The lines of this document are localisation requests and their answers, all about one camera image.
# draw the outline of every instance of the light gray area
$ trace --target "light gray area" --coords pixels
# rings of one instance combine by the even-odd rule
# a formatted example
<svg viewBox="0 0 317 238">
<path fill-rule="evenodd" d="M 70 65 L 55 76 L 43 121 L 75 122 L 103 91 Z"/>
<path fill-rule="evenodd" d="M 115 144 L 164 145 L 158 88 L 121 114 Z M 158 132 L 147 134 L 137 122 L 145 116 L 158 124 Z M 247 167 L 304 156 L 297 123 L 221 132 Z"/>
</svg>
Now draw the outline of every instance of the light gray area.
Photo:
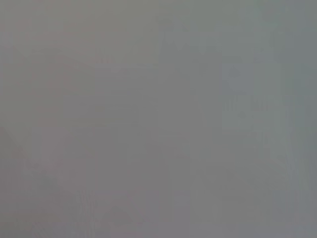
<svg viewBox="0 0 317 238">
<path fill-rule="evenodd" d="M 315 238 L 315 3 L 0 3 L 0 237 Z"/>
</svg>

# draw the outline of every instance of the plain backdrop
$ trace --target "plain backdrop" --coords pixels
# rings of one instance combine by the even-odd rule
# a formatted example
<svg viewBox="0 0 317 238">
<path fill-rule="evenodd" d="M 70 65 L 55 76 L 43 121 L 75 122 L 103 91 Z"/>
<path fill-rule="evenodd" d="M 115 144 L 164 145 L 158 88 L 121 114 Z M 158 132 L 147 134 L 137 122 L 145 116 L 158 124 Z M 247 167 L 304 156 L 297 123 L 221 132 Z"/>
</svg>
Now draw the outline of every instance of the plain backdrop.
<svg viewBox="0 0 317 238">
<path fill-rule="evenodd" d="M 313 238 L 308 0 L 0 3 L 0 236 Z"/>
</svg>

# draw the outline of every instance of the gray wall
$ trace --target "gray wall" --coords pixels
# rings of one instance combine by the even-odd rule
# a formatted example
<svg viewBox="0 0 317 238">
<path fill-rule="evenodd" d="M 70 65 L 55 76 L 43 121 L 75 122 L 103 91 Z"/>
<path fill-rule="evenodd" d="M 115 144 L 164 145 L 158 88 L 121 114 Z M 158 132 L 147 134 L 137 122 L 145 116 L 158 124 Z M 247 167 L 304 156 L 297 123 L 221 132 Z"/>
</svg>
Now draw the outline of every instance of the gray wall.
<svg viewBox="0 0 317 238">
<path fill-rule="evenodd" d="M 0 3 L 0 236 L 312 238 L 316 4 Z"/>
</svg>

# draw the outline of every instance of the blurry background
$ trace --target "blurry background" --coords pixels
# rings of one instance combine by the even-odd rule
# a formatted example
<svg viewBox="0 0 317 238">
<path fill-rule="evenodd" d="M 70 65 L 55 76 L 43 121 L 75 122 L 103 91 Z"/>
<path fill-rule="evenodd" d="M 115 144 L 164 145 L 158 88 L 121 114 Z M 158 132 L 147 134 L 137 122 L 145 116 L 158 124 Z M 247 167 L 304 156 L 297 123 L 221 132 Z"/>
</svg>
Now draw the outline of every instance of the blurry background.
<svg viewBox="0 0 317 238">
<path fill-rule="evenodd" d="M 315 8 L 2 1 L 1 237 L 316 237 Z"/>
</svg>

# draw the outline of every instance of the gray surface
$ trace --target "gray surface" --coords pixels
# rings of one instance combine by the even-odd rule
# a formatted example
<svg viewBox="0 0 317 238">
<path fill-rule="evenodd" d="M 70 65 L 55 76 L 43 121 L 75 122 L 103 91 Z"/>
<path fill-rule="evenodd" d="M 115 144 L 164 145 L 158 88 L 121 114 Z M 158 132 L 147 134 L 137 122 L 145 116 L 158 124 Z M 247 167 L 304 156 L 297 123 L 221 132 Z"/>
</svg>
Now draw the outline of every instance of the gray surface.
<svg viewBox="0 0 317 238">
<path fill-rule="evenodd" d="M 315 8 L 2 1 L 0 237 L 315 238 Z"/>
</svg>

